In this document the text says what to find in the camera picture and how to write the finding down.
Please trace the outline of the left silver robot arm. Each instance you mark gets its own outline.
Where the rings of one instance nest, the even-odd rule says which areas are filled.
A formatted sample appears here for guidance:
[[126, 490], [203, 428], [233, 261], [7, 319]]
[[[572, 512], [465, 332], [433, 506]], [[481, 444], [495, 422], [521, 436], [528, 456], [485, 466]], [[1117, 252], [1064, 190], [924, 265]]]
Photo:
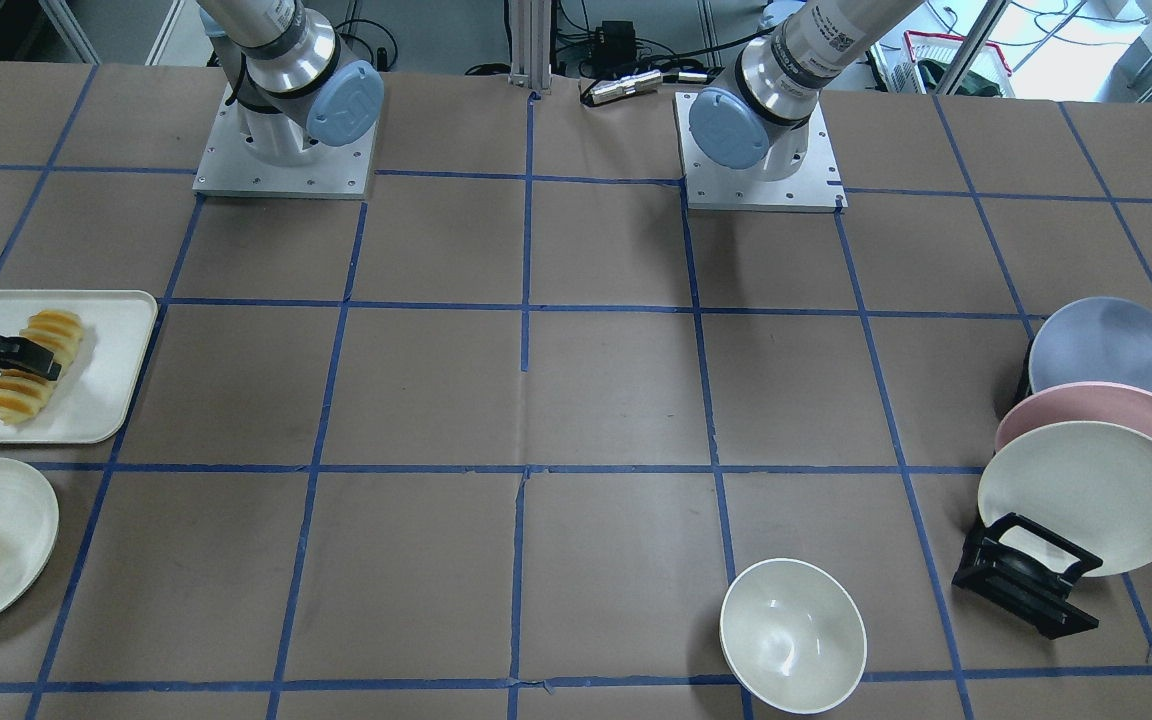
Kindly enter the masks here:
[[[826, 282], [852, 291], [849, 247], [835, 225], [844, 214], [840, 191], [823, 184], [820, 199], [797, 219], [791, 204], [803, 194], [788, 182], [812, 177], [814, 161], [831, 164], [827, 138], [813, 126], [823, 88], [911, 8], [910, 1], [809, 1], [745, 41], [735, 63], [681, 111], [680, 138], [698, 152], [685, 159], [687, 209], [700, 200], [737, 206], [684, 222], [696, 353], [708, 367], [772, 361], [831, 372], [867, 365], [861, 300], [850, 306], [748, 306], [736, 262], [753, 249], [771, 264], [770, 278], [796, 281], [820, 258]], [[846, 94], [835, 100], [846, 138], [879, 131], [859, 142], [873, 151], [859, 162], [876, 173], [869, 200], [946, 197], [967, 209], [973, 190], [1011, 204], [1117, 199], [1115, 191], [1094, 190], [1092, 169], [1074, 167], [1079, 131], [1058, 120], [1056, 103], [861, 92], [852, 104], [858, 115], [847, 119]]]

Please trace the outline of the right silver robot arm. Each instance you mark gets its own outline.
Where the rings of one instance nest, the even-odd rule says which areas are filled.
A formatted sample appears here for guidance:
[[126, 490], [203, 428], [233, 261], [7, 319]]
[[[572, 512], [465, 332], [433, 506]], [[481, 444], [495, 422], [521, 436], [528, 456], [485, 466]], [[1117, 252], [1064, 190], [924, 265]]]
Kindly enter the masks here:
[[[198, 12], [262, 168], [314, 169], [374, 136], [381, 74], [320, 12], [301, 1], [200, 1]], [[23, 334], [0, 336], [0, 372], [55, 381], [70, 365]]]

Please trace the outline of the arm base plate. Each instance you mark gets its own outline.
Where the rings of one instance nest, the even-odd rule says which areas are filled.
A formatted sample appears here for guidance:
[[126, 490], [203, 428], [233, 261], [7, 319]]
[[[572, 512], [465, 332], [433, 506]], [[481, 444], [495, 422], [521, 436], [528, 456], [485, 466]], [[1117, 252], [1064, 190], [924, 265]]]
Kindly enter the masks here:
[[758, 167], [732, 169], [705, 156], [689, 128], [698, 92], [675, 94], [687, 205], [707, 211], [835, 213], [849, 206], [823, 108], [806, 127], [773, 141]]
[[282, 114], [257, 113], [221, 92], [198, 160], [194, 191], [227, 199], [365, 200], [380, 120], [364, 136], [328, 146]]

